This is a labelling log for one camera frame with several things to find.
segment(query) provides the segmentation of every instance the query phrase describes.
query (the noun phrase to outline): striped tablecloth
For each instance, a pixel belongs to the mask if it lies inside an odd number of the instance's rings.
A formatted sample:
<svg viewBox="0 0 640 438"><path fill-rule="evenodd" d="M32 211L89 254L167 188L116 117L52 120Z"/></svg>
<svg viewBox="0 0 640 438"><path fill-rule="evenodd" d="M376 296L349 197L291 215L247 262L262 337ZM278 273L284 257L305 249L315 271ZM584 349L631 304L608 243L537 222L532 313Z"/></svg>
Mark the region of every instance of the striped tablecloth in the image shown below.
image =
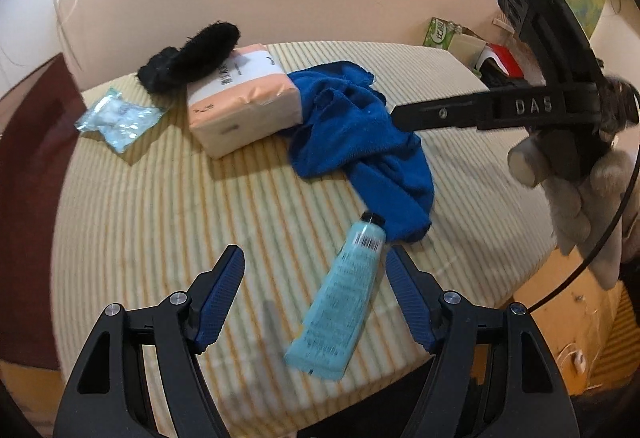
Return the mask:
<svg viewBox="0 0 640 438"><path fill-rule="evenodd" d="M351 60L376 76L388 106L482 89L449 53L361 42L269 47L287 71ZM137 104L150 98L134 76L110 87ZM433 226L406 248L444 289L485 306L505 301L554 246L542 192L517 185L506 155L524 132L422 132L436 187ZM344 378L325 382L287 368L283 353L351 223L365 209L335 172L301 180L287 143L271 136L221 160L192 137L183 103L124 156L82 136L60 198L52 257L52 313L69 375L100 311L118 301L150 306L184 290L235 243L246 274L218 342L200 357L213 399L233 436L281 436L354 404L420 366L427 355L404 323L382 268L362 337ZM146 368L159 429L171 434L158 365Z"/></svg>

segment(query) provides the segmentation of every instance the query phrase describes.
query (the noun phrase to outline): metal bolt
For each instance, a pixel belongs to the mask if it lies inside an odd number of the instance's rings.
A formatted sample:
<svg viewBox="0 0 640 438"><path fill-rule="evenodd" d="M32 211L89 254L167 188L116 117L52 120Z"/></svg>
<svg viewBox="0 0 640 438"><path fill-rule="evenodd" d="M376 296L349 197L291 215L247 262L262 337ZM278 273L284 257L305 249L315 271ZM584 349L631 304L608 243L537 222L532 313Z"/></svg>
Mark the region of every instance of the metal bolt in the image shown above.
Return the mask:
<svg viewBox="0 0 640 438"><path fill-rule="evenodd" d="M109 317L116 315L120 311L120 305L117 303L112 303L104 309L104 314Z"/></svg>
<svg viewBox="0 0 640 438"><path fill-rule="evenodd" d="M171 304L182 304L187 300L187 294L185 294L184 292L174 292L171 294L171 297L169 297L169 302Z"/></svg>
<svg viewBox="0 0 640 438"><path fill-rule="evenodd" d="M462 300L460 294L454 291L448 291L444 293L444 302L448 304L459 304Z"/></svg>
<svg viewBox="0 0 640 438"><path fill-rule="evenodd" d="M511 311L516 315L524 315L527 313L527 308L522 303L511 303Z"/></svg>

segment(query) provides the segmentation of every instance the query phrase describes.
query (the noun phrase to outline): blue towel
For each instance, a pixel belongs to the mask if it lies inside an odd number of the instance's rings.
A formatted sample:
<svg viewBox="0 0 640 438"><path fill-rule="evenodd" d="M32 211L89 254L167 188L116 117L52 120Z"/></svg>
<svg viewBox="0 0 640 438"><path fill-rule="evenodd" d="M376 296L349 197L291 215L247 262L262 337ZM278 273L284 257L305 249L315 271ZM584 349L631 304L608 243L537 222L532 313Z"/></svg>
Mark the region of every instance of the blue towel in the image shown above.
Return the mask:
<svg viewBox="0 0 640 438"><path fill-rule="evenodd" d="M385 217L387 240L414 242L431 221L433 180L415 133L399 131L374 76L348 62L289 75L300 90L303 123L291 137L289 159L302 178L342 169L366 203Z"/></svg>

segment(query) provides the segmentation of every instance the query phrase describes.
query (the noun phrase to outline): clear plastic package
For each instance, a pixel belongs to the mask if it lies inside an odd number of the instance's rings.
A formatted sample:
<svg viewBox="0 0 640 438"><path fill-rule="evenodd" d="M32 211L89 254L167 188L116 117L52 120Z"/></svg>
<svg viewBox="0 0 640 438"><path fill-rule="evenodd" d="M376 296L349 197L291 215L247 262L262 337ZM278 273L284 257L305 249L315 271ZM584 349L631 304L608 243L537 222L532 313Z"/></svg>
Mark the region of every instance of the clear plastic package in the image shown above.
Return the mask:
<svg viewBox="0 0 640 438"><path fill-rule="evenodd" d="M117 153L124 153L147 129L166 113L165 108L145 108L120 98L118 90L109 91L75 123L80 132L99 131Z"/></svg>

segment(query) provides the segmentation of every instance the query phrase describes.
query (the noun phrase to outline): hand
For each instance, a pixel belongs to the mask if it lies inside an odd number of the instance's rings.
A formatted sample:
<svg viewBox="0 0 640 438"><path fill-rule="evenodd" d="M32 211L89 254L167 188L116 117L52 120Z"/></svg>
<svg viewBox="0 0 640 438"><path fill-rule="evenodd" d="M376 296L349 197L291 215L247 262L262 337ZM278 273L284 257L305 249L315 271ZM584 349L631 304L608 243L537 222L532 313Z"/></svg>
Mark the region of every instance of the hand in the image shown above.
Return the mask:
<svg viewBox="0 0 640 438"><path fill-rule="evenodd" d="M531 172L523 170L524 160L536 160L533 144L528 140L516 146L517 154L512 161L512 176L531 186ZM634 162L628 153L612 150L600 158L589 176L571 183L551 174L542 182L551 208L551 220L563 255L568 255L577 246L585 258L596 245L613 215L620 206L620 199L629 184ZM604 290L613 288L620 274L620 263L627 262L640 251L640 223L636 223L640 211L640 187L636 182L634 191L625 208L622 219L607 243L590 264L590 270Z"/></svg>

